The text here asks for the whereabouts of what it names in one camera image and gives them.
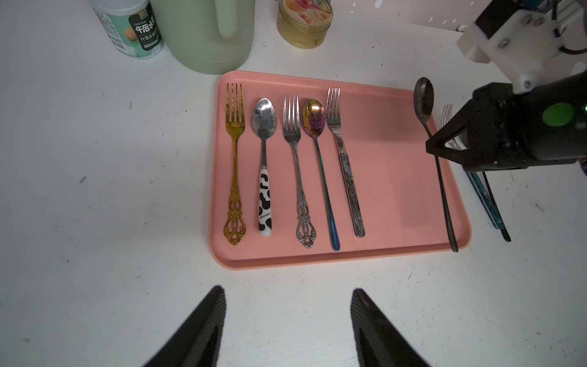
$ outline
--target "gold tin can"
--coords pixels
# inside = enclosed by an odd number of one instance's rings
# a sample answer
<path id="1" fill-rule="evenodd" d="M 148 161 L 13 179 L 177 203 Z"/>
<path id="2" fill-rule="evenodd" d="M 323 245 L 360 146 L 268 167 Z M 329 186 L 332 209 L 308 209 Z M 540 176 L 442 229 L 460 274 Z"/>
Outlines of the gold tin can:
<path id="1" fill-rule="evenodd" d="M 320 46 L 331 22 L 332 7 L 327 0 L 279 0 L 277 30 L 294 46 Z"/>

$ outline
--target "gold fork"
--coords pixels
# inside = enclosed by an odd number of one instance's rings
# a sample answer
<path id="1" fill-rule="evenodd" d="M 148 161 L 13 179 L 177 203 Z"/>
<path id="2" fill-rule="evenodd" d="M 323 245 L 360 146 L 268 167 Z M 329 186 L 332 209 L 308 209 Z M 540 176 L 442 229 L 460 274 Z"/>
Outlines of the gold fork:
<path id="1" fill-rule="evenodd" d="M 241 241 L 247 228 L 242 221 L 241 196 L 238 193 L 238 156 L 237 143 L 238 138 L 245 131 L 245 109 L 242 101 L 242 84 L 236 85 L 237 92 L 234 93 L 235 85 L 231 84 L 232 91 L 228 93 L 228 83 L 226 84 L 226 131 L 232 137 L 232 187 L 230 189 L 230 200 L 228 201 L 228 219 L 224 225 L 224 236 L 228 242 L 236 246 Z M 241 105 L 238 105 L 238 91 L 241 91 Z"/>

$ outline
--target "white table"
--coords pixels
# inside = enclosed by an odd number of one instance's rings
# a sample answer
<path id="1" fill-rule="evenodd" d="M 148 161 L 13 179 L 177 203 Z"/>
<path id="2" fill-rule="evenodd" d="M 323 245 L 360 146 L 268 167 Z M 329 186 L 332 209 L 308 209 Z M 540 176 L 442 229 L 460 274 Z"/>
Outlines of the white table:
<path id="1" fill-rule="evenodd" d="M 459 33 L 351 15 L 297 49 L 275 7 L 258 0 L 242 70 L 403 89 L 426 75 L 456 108 L 506 81 L 463 58 Z M 474 232 L 458 254 L 230 271 L 207 246 L 218 76 L 167 48 L 119 54 L 81 0 L 5 1 L 0 30 L 0 365 L 142 365 L 215 284 L 219 366 L 356 366 L 356 287 L 433 366 L 584 365 L 577 165 L 489 175 L 512 243 L 453 165 Z"/>

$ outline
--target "fork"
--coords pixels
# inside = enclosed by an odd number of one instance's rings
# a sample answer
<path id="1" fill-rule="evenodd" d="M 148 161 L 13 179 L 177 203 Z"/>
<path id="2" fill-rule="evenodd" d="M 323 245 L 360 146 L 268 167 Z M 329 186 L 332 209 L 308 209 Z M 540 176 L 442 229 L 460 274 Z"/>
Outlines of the fork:
<path id="1" fill-rule="evenodd" d="M 296 237 L 306 248 L 312 248 L 316 240 L 316 230 L 310 222 L 310 211 L 306 202 L 306 194 L 303 192 L 302 174 L 299 170 L 298 142 L 302 135 L 299 122 L 299 99 L 295 95 L 295 109 L 293 107 L 294 95 L 285 95 L 284 98 L 284 139 L 292 147 L 295 160 L 296 177 L 298 179 L 298 228 Z"/>
<path id="2" fill-rule="evenodd" d="M 445 105 L 443 108 L 443 111 L 442 111 L 441 118 L 435 119 L 438 121 L 438 128 L 442 129 L 444 127 L 444 125 L 446 125 L 448 123 L 448 121 L 450 121 L 452 116 L 453 116 L 453 105 L 452 104 Z M 455 138 L 450 139 L 449 141 L 447 141 L 447 143 L 454 150 L 462 150 L 461 146 L 458 145 Z M 475 188 L 475 192 L 477 193 L 479 200 L 481 200 L 481 203 L 483 204 L 483 207 L 485 208 L 487 215 L 491 219 L 491 223 L 493 224 L 493 226 L 496 229 L 501 230 L 502 235 L 504 236 L 504 239 L 506 241 L 510 242 L 511 241 L 510 235 L 508 234 L 507 229 L 505 229 L 505 224 L 501 218 L 500 211 L 497 208 L 497 204 L 495 203 L 495 200 L 493 198 L 493 194 L 491 193 L 491 187 L 489 186 L 489 181 L 487 180 L 487 175 L 485 174 L 485 172 L 483 172 L 483 177 L 485 178 L 485 185 L 487 186 L 487 189 L 485 189 L 485 186 L 483 185 L 483 182 L 481 181 L 481 177 L 479 176 L 479 174 L 477 172 L 466 172 L 465 171 L 465 173 L 467 174 L 469 181 L 471 181 L 471 184 Z"/>
<path id="3" fill-rule="evenodd" d="M 350 170 L 349 155 L 346 153 L 345 142 L 340 132 L 340 88 L 328 88 L 326 100 L 326 124 L 336 138 L 342 177 L 345 180 L 346 198 L 349 200 L 350 216 L 353 220 L 353 229 L 357 237 L 365 236 L 365 225 L 359 208 L 359 199 L 355 189 L 353 172 Z"/>
<path id="4" fill-rule="evenodd" d="M 238 192 L 238 156 L 237 146 L 238 138 L 245 131 L 245 109 L 242 98 L 242 84 L 235 85 L 231 83 L 232 91 L 228 93 L 228 83 L 226 84 L 226 131 L 232 137 L 232 187 L 230 189 L 230 199 L 228 201 L 228 219 L 224 225 L 224 236 L 232 245 L 236 246 L 241 241 L 247 228 L 242 221 L 242 204 L 241 196 Z M 238 91 L 241 92 L 241 105 L 238 105 Z"/>

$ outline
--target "plastic container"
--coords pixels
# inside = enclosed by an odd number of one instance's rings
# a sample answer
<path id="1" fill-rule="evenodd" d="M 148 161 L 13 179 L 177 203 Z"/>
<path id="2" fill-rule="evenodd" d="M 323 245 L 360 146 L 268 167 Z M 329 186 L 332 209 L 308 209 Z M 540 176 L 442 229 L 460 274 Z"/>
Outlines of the plastic container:
<path id="1" fill-rule="evenodd" d="M 255 0 L 151 0 L 161 34 L 183 65 L 223 74 L 249 57 Z"/>
<path id="2" fill-rule="evenodd" d="M 132 58 L 152 58 L 163 49 L 149 0 L 88 0 L 117 50 Z"/>

